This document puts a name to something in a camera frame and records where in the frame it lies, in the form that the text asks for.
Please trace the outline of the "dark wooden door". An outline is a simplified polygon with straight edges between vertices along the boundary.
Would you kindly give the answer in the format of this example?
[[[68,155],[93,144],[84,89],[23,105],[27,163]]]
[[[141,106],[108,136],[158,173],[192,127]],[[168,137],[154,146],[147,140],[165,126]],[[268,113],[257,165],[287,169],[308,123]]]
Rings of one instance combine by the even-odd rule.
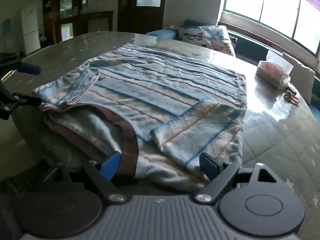
[[[146,34],[162,29],[165,0],[119,0],[118,31]]]

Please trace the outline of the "blue cushion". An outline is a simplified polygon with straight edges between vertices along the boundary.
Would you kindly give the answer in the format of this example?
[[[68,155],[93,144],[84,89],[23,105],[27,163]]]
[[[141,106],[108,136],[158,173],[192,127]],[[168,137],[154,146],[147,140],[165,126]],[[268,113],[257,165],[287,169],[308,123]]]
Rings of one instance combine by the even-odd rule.
[[[170,40],[178,40],[177,28],[161,29],[146,33],[148,36],[167,38]]]

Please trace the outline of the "white refrigerator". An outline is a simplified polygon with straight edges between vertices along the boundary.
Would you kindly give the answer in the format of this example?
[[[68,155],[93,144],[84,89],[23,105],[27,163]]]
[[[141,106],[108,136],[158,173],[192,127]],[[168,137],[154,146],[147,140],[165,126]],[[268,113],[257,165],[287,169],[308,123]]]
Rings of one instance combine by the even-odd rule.
[[[21,10],[24,54],[29,55],[41,48],[36,3]]]

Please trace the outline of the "striped blue beige garment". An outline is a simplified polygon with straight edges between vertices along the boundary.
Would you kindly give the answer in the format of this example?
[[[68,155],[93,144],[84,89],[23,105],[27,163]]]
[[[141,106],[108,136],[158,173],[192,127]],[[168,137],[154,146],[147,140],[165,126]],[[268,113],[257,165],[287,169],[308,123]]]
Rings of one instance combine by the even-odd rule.
[[[202,153],[242,163],[246,79],[232,70],[125,44],[34,94],[52,130],[88,155],[120,152],[126,176],[194,192]]]

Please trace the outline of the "white cushion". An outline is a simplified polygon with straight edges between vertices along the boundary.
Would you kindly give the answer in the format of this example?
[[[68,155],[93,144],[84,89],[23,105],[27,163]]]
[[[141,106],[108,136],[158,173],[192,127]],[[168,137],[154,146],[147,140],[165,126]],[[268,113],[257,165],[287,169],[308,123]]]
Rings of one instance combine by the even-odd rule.
[[[293,65],[293,69],[290,73],[291,83],[298,89],[306,103],[310,104],[316,74],[315,71],[306,67],[300,61],[291,57],[287,53],[282,53],[282,57]]]

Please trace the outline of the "butterfly print pillow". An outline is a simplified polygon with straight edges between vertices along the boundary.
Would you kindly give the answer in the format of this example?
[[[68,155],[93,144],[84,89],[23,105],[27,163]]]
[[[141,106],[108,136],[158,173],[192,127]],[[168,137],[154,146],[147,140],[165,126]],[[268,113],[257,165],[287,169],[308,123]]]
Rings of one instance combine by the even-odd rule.
[[[235,57],[234,47],[227,28],[223,25],[189,26],[177,29],[182,42],[209,48]]]

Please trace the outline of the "green framed window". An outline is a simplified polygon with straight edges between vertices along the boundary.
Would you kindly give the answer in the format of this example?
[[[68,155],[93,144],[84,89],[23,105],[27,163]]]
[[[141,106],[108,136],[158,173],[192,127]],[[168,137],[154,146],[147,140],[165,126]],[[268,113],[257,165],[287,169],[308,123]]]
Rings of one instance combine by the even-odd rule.
[[[313,55],[319,52],[319,0],[225,0],[224,10],[284,35]]]

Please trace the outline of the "dark green sofa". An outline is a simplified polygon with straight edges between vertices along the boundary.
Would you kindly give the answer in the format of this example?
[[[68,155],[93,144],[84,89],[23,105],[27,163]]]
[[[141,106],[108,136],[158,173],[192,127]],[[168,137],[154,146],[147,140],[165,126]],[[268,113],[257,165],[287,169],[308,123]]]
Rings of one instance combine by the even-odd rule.
[[[197,23],[195,25],[184,25],[182,27],[189,27],[189,26],[202,26],[201,24]],[[268,49],[239,35],[228,34],[231,38],[232,45],[235,51],[235,57],[247,61],[251,64],[258,65],[259,61],[263,61],[266,59],[266,55]]]

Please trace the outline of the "dark wooden shelf cabinet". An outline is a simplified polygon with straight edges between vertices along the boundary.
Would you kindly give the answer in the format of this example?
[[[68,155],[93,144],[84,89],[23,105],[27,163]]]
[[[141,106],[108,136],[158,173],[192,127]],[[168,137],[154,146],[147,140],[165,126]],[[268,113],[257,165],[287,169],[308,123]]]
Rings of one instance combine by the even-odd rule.
[[[75,20],[87,0],[42,0],[44,36],[49,45],[74,37]]]

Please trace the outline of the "dark wooden side table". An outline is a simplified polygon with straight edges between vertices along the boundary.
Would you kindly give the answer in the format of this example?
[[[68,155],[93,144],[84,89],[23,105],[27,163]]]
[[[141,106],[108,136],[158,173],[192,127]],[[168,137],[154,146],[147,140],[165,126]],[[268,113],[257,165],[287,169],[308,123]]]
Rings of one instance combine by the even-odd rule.
[[[74,37],[93,31],[112,31],[113,13],[114,11],[101,11],[61,18],[55,24],[55,42],[62,41],[61,27],[65,24],[72,24]]]

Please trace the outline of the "tissue box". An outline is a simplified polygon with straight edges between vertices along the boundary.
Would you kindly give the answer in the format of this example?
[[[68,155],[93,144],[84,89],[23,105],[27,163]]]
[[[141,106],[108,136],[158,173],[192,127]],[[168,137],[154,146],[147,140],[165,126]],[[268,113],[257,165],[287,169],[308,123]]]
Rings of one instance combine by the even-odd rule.
[[[273,85],[277,90],[285,90],[291,80],[293,65],[269,50],[265,61],[259,61],[257,74]]]

